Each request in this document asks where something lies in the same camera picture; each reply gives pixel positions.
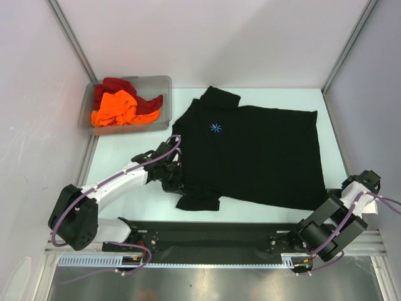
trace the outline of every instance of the white wall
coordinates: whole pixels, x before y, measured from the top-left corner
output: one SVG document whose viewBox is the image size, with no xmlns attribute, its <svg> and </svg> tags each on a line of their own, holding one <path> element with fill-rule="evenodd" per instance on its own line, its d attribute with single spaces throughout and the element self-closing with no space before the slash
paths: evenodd
<svg viewBox="0 0 401 301">
<path fill-rule="evenodd" d="M 321 88 L 368 0 L 59 0 L 98 78 Z"/>
<path fill-rule="evenodd" d="M 88 79 L 45 1 L 1 1 L 0 22 L 0 295 L 29 256 L 26 290 L 2 296 L 28 300 L 49 215 L 85 147 L 77 120 Z"/>
<path fill-rule="evenodd" d="M 351 173 L 373 169 L 381 194 L 401 201 L 401 1 L 380 1 L 328 93 Z M 385 206 L 378 226 L 401 283 L 401 216 Z"/>
</svg>

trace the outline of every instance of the white tabletop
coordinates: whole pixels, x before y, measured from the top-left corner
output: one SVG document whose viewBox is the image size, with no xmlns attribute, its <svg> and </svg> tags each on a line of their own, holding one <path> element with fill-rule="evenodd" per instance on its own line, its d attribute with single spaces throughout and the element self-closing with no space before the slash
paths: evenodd
<svg viewBox="0 0 401 301">
<path fill-rule="evenodd" d="M 318 111 L 318 136 L 323 176 L 327 188 L 338 188 L 346 172 L 328 112 L 319 89 L 225 89 L 241 96 L 239 105 Z M 130 159 L 156 149 L 171 135 L 171 125 L 199 98 L 205 89 L 173 89 L 173 119 L 167 130 L 106 135 L 98 140 L 87 184 L 97 182 L 121 169 Z M 122 196 L 101 213 L 102 218 L 137 221 L 208 221 L 239 223 L 297 223 L 310 211 L 254 204 L 220 198 L 220 211 L 183 211 L 175 208 L 180 196 L 163 192 L 161 183 L 151 182 Z"/>
</svg>

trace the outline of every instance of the reflective metal floor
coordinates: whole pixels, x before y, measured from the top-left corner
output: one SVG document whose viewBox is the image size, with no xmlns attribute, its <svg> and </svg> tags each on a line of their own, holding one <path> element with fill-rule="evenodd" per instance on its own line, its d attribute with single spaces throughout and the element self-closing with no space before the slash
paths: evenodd
<svg viewBox="0 0 401 301">
<path fill-rule="evenodd" d="M 289 270 L 146 268 L 60 284 L 94 270 L 57 268 L 48 301 L 383 300 L 369 257 L 346 257 L 312 277 Z"/>
</svg>

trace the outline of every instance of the red cloth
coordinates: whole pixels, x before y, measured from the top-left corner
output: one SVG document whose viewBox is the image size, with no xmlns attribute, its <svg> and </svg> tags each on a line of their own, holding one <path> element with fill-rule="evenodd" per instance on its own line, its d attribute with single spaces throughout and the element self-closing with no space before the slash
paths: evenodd
<svg viewBox="0 0 401 301">
<path fill-rule="evenodd" d="M 104 93 L 115 94 L 118 91 L 123 90 L 130 94 L 137 101 L 137 115 L 147 115 L 158 110 L 163 104 L 163 95 L 152 100 L 145 100 L 141 96 L 137 95 L 136 89 L 131 85 L 130 82 L 122 80 L 121 78 L 106 77 L 103 83 L 99 83 L 95 87 L 93 96 L 93 109 L 99 110 L 102 102 Z"/>
</svg>

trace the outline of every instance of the gray bin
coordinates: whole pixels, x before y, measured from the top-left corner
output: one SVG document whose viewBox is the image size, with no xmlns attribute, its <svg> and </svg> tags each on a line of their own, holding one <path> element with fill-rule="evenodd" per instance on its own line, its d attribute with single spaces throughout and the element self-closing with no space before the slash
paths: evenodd
<svg viewBox="0 0 401 301">
<path fill-rule="evenodd" d="M 128 80 L 137 89 L 138 95 L 146 100 L 151 100 L 160 94 L 163 95 L 163 105 L 160 108 L 161 113 L 159 118 L 151 124 L 93 127 L 91 123 L 93 92 L 95 91 L 95 86 L 101 82 L 91 82 L 85 89 L 78 127 L 93 135 L 165 130 L 169 127 L 172 118 L 171 78 L 165 75 L 158 75 L 154 77 L 123 77 L 123 79 Z"/>
</svg>

